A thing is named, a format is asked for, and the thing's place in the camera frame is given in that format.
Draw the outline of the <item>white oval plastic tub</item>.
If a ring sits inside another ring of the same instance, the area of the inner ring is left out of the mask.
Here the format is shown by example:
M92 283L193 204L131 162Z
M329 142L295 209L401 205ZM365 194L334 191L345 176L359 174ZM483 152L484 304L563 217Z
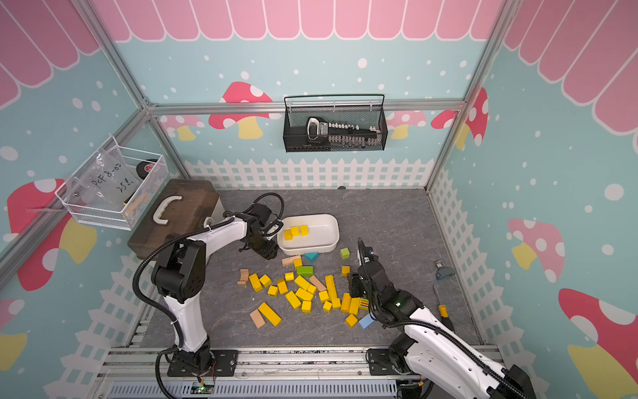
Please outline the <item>white oval plastic tub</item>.
M314 253L319 254L334 251L340 239L337 219L331 214L309 214L289 216L283 221L283 228L277 233L279 249L288 256ZM284 239L284 231L294 226L306 225L309 235L297 237L292 240Z

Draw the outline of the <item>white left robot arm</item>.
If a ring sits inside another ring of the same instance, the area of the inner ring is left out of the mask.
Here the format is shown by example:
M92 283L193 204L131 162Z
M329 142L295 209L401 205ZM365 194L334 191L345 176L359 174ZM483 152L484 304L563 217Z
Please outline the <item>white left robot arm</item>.
M283 228L284 200L277 193L262 194L240 212L224 212L218 224L171 234L141 261L132 278L134 295L166 315L174 329L174 344L156 361L166 360L170 377L231 377L236 350L214 351L204 329L200 292L209 258L232 244L244 244L262 258L277 256L274 236Z

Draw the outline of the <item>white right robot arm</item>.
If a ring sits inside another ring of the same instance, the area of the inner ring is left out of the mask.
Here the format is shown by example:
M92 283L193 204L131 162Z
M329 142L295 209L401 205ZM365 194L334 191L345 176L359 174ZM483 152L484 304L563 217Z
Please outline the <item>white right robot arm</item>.
M390 369L419 375L454 398L535 398L531 378L504 367L462 340L410 292L397 289L372 247L357 240L354 284L384 329L399 329L388 347Z

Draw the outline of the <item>light blue block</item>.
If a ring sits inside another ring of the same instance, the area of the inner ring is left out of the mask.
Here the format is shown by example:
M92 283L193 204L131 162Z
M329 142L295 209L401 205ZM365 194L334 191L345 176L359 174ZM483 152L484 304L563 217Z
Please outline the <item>light blue block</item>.
M374 322L375 322L375 319L372 317L372 315L367 314L365 317L359 320L358 324L362 329L367 329L372 324L374 324Z

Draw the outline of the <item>long yellow block upright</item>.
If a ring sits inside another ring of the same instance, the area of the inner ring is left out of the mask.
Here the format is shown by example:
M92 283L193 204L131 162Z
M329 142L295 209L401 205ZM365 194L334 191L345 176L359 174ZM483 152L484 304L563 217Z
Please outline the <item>long yellow block upright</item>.
M357 316L360 310L360 298L352 298L350 307L348 309L349 314Z

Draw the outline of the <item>brown small block left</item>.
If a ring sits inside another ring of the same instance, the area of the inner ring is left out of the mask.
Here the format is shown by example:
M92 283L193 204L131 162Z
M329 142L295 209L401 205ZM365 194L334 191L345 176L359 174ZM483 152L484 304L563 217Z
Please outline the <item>brown small block left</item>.
M241 269L240 270L240 279L238 281L238 285L246 287L249 282L249 270Z

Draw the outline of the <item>yellow black screwdriver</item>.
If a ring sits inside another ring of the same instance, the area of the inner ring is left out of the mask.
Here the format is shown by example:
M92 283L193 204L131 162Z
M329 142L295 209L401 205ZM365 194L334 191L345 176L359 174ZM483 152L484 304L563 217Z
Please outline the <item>yellow black screwdriver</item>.
M449 316L449 312L447 307L443 304L443 301L440 297L440 293L438 291L438 287L436 284L433 285L433 291L435 292L435 297L437 299L437 309L440 315L440 321L442 322L442 324L451 332L455 331L455 326L452 322L452 320L450 319Z

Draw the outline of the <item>teal triangular block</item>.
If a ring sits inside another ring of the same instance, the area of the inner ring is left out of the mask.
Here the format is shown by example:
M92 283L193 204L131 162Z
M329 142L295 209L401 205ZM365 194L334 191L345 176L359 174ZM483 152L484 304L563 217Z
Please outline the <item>teal triangular block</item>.
M307 259L310 262L315 262L317 260L318 256L319 256L319 253L317 253L317 252L304 254L304 258Z

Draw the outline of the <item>green rectangular block centre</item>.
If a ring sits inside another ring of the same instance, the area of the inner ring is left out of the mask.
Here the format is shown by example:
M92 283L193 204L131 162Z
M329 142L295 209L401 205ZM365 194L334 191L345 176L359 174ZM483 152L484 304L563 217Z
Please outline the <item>green rectangular block centre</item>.
M314 267L312 266L300 266L296 269L297 275L304 278L310 278L314 275Z

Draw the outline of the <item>grey blue clamp tool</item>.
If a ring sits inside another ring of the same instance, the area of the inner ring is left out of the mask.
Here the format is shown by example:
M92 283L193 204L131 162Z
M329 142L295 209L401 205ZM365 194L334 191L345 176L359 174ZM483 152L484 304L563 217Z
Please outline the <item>grey blue clamp tool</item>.
M435 276L438 281L454 276L456 271L453 267L444 265L442 260L435 261L436 272Z

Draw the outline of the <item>brown lidded storage box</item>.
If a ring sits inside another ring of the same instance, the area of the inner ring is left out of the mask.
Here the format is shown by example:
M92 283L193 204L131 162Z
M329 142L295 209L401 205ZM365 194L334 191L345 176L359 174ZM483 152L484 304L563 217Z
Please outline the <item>brown lidded storage box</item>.
M132 236L128 247L144 259L171 234L186 234L221 222L224 206L209 181L172 179L159 193Z

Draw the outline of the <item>long yellow block bottom left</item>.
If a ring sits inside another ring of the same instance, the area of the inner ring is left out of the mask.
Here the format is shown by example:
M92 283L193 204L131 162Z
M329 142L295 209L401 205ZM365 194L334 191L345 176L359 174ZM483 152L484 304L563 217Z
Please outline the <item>long yellow block bottom left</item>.
M258 307L258 311L274 327L278 327L279 324L282 322L281 317L267 303L260 304Z

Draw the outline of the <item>tan wooden block bottom left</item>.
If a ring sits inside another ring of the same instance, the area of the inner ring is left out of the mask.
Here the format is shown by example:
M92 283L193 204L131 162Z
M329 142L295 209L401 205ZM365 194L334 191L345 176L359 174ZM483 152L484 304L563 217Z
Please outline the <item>tan wooden block bottom left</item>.
M266 325L266 321L264 319L264 316L262 316L262 314L260 313L259 310L254 310L251 312L250 317L255 325L255 327L257 329L260 329L262 327L264 327Z

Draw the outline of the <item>black tape roll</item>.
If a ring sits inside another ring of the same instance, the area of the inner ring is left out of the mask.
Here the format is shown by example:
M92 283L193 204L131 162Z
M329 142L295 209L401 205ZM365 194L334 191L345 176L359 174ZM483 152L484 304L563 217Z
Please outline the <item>black tape roll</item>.
M136 173L141 180L145 180L147 178L149 173L155 167L156 162L157 162L157 159L150 159L150 160L141 161L136 166Z

